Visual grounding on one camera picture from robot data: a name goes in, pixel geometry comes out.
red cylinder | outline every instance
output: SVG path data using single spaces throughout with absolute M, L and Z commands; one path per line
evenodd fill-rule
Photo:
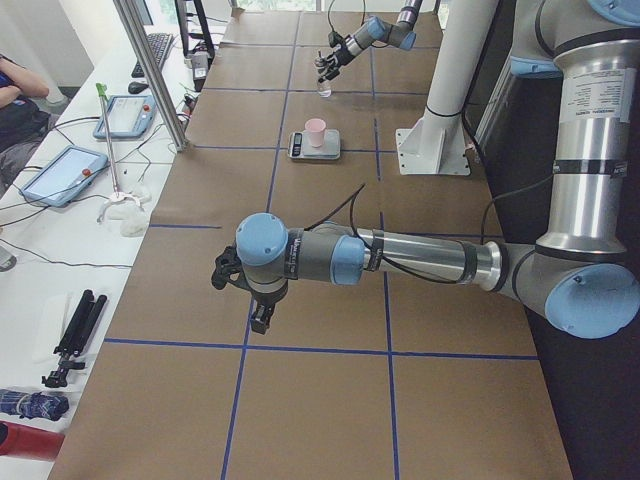
M 0 455 L 54 461 L 64 435 L 17 423 L 0 422 Z

white desk surface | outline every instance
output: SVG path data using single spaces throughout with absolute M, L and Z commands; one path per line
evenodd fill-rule
M 109 95 L 127 95 L 127 86 L 132 81 L 130 74 L 134 64 L 135 55 L 128 42 L 115 46 L 89 76 L 58 123 L 100 115 L 96 82 L 106 83 Z M 193 85 L 191 71 L 184 65 L 179 39 L 174 43 L 170 57 L 164 65 L 163 76 L 174 105 L 177 106 L 187 91 L 185 86 L 192 88 Z M 142 94 L 150 94 L 150 89 Z M 153 125 L 141 139 L 115 142 L 116 158 L 121 159 L 135 149 L 142 141 L 149 138 L 156 126 L 161 125 L 162 122 L 158 112 Z M 76 145 L 106 153 L 106 144 L 96 141 L 92 136 L 95 125 L 95 121 L 74 123 L 61 127 L 61 130 Z M 62 135 L 52 131 L 38 148 L 29 165 L 46 165 L 68 144 L 69 142 Z M 144 204 L 144 209 L 150 213 L 158 201 L 175 155 L 166 127 L 160 127 L 153 138 L 142 147 L 142 151 L 151 159 L 151 165 L 148 165 L 148 161 L 137 152 L 131 154 L 118 164 L 119 182 L 123 191 L 129 191 L 136 185 L 144 169 L 149 166 L 144 185 L 150 191 L 151 200 Z M 35 170 L 24 171 L 15 184 L 23 186 L 36 173 Z M 111 177 L 107 169 L 78 198 L 91 195 L 106 197 L 112 192 Z M 105 221 L 98 224 L 96 218 L 104 202 L 104 198 L 93 197 L 72 203 L 63 209 L 49 208 L 30 219 L 4 227 L 0 238 L 16 246 L 33 250 L 51 260 L 132 265 L 142 243 L 142 236 L 127 238 L 120 234 L 121 221 L 109 218 L 109 213 L 119 208 L 117 206 L 110 207 Z M 0 224 L 23 218 L 41 208 L 33 205 L 7 208 L 23 203 L 24 199 L 18 190 L 10 188 L 0 199 Z M 8 272 L 0 273 L 0 305 L 2 305 L 0 388 L 30 392 L 48 390 L 41 385 L 41 376 L 48 376 L 50 371 L 57 368 L 59 356 L 53 355 L 51 350 L 49 360 L 40 363 L 34 361 L 33 356 L 34 353 L 42 356 L 41 349 L 34 352 L 34 344 L 37 343 L 35 339 L 41 330 L 41 323 L 57 321 L 57 318 L 43 316 L 49 299 L 60 295 L 68 297 L 65 316 L 68 322 L 85 289 L 93 290 L 96 298 L 101 294 L 108 297 L 93 337 L 85 348 L 86 355 L 81 357 L 88 362 L 87 368 L 70 372 L 69 386 L 54 390 L 64 393 L 69 398 L 69 412 L 57 422 L 20 419 L 17 416 L 0 413 L 0 420 L 3 421 L 64 433 L 71 423 L 130 269 L 54 265 L 4 243 L 2 246 L 17 257 L 17 265 Z M 56 344 L 56 339 L 51 339 L 51 348 Z M 0 477 L 40 480 L 48 476 L 52 465 L 50 462 L 0 456 Z

tablet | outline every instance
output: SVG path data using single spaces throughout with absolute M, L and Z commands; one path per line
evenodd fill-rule
M 29 201 L 64 207 L 104 170 L 104 153 L 68 146 L 20 190 Z
M 113 140 L 140 138 L 153 121 L 156 102 L 151 95 L 114 95 L 107 104 L 109 131 Z M 105 139 L 104 119 L 93 131 L 94 138 Z

dark background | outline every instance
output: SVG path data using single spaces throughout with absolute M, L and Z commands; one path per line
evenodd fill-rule
M 503 0 L 469 96 L 475 131 L 508 56 L 515 0 Z M 516 190 L 552 172 L 562 80 L 517 80 L 500 128 L 485 145 L 492 194 Z M 640 81 L 631 119 L 618 238 L 640 278 Z M 547 230 L 551 182 L 496 202 L 506 242 L 535 243 Z M 640 479 L 640 315 L 611 337 L 583 340 L 526 311 L 549 395 L 576 480 Z

green tip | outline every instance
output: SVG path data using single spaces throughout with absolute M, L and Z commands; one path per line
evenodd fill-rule
M 104 83 L 96 83 L 98 89 L 98 96 L 107 98 L 107 86 Z

